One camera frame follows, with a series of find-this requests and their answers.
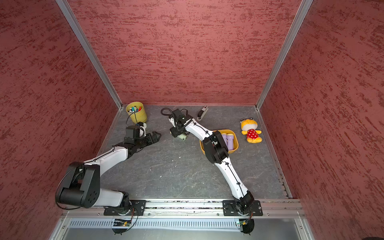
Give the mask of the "green flashlight front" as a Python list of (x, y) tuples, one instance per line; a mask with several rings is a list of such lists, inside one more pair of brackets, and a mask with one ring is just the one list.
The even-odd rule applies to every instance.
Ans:
[(185, 135), (185, 134), (180, 134), (180, 135), (178, 135), (178, 138), (179, 139), (181, 139), (182, 141), (185, 141), (186, 139), (187, 139), (187, 135)]

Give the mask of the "purple flashlight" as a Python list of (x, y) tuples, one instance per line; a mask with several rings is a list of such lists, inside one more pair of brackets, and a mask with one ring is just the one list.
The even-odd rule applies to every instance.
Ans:
[(234, 149), (234, 134), (227, 134), (227, 147), (229, 151), (232, 151)]
[(227, 134), (226, 133), (222, 133), (222, 137), (223, 137), (223, 140), (224, 140), (225, 144), (227, 145), (227, 142), (228, 142)]

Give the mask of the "yellow plastic storage box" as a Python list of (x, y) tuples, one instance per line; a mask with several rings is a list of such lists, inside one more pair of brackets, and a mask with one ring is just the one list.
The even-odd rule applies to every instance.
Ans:
[(235, 132), (232, 131), (232, 130), (228, 130), (228, 129), (219, 130), (219, 132), (221, 134), (227, 134), (227, 135), (230, 135), (230, 136), (233, 135), (233, 137), (232, 137), (232, 139), (233, 139), (233, 147), (232, 147), (232, 149), (229, 149), (229, 154), (232, 154), (235, 151), (237, 151), (238, 148), (239, 148), (239, 142), (238, 142), (238, 139), (237, 139), (237, 136), (236, 136)]

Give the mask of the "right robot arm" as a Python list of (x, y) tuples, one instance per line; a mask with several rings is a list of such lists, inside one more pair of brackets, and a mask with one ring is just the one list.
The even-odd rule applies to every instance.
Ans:
[(234, 169), (222, 134), (219, 131), (208, 130), (199, 124), (188, 112), (183, 113), (179, 109), (163, 108), (161, 114), (169, 118), (169, 122), (172, 124), (170, 133), (173, 137), (176, 138), (182, 134), (189, 133), (200, 140), (203, 144), (206, 158), (210, 163), (218, 167), (226, 179), (236, 203), (237, 212), (243, 216), (248, 214), (255, 199)]

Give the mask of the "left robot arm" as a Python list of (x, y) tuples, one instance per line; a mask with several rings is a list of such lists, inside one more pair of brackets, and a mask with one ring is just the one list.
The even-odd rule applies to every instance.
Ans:
[(71, 163), (55, 193), (55, 203), (63, 210), (103, 207), (105, 214), (133, 215), (133, 207), (126, 192), (101, 188), (101, 176), (145, 147), (160, 141), (161, 134), (147, 133), (146, 125), (126, 127), (121, 143), (91, 160)]

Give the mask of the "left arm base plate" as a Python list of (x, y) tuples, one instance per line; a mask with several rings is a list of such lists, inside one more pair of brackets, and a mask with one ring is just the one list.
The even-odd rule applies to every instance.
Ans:
[(105, 207), (104, 216), (143, 216), (146, 200), (128, 200), (120, 207)]

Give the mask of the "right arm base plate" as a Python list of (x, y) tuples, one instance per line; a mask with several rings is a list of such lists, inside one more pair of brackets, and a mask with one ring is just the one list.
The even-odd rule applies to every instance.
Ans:
[(237, 202), (235, 200), (223, 200), (223, 213), (224, 216), (256, 216), (261, 217), (263, 216), (263, 210), (261, 206), (260, 201), (253, 201), (251, 205), (245, 204), (244, 206), (241, 205), (240, 202)]

